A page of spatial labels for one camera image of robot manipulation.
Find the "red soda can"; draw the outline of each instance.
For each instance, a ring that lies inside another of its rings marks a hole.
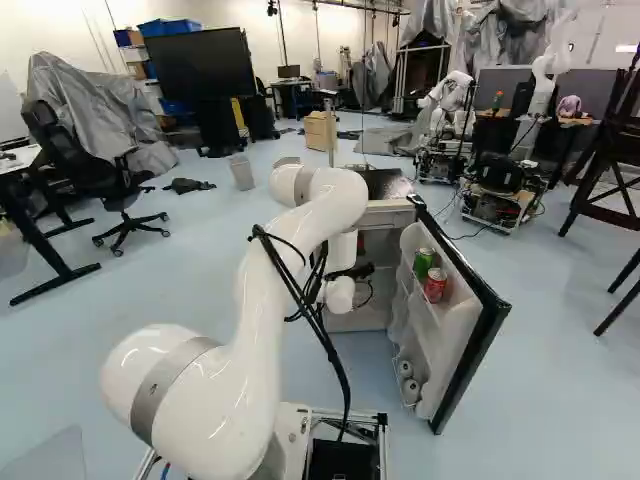
[[[430,268],[427,272],[427,281],[424,284],[424,294],[429,303],[438,303],[442,300],[446,286],[447,272],[441,268]]]

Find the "monitor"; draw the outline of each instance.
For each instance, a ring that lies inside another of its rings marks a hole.
[[[147,37],[145,45],[168,100],[256,94],[251,54],[239,27]]]

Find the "yellow object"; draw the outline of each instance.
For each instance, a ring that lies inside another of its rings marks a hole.
[[[231,98],[231,107],[233,108],[233,116],[236,117],[236,126],[238,127],[238,130],[244,130],[247,126],[244,124],[244,117],[242,116],[240,102],[236,97]]]
[[[331,114],[330,133],[327,132],[327,112],[311,112],[304,117],[304,137],[307,148],[326,152],[336,148],[336,116]]]
[[[0,237],[6,237],[9,235],[16,227],[13,223],[7,221],[6,219],[0,220]]]

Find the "black office chair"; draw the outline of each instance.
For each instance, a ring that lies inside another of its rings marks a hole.
[[[132,218],[125,213],[125,209],[135,202],[141,192],[155,190],[155,187],[140,185],[149,179],[149,175],[132,173],[128,168],[127,156],[138,147],[115,157],[114,165],[86,152],[80,142],[58,123],[55,112],[44,100],[25,102],[21,114],[47,157],[71,180],[78,193],[101,199],[105,210],[109,212],[120,212],[122,223],[91,238],[97,247],[104,244],[105,238],[118,234],[110,248],[116,257],[120,257],[123,253],[120,249],[122,242],[135,230],[158,232],[163,237],[171,235],[169,230],[146,225],[157,219],[167,221],[169,216],[165,212],[140,218]]]

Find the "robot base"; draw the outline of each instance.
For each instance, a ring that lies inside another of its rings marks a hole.
[[[351,411],[343,441],[336,442],[341,424],[341,411],[280,403],[267,454],[250,480],[387,480],[387,415]],[[134,480],[155,478],[156,463],[162,468],[149,448]]]

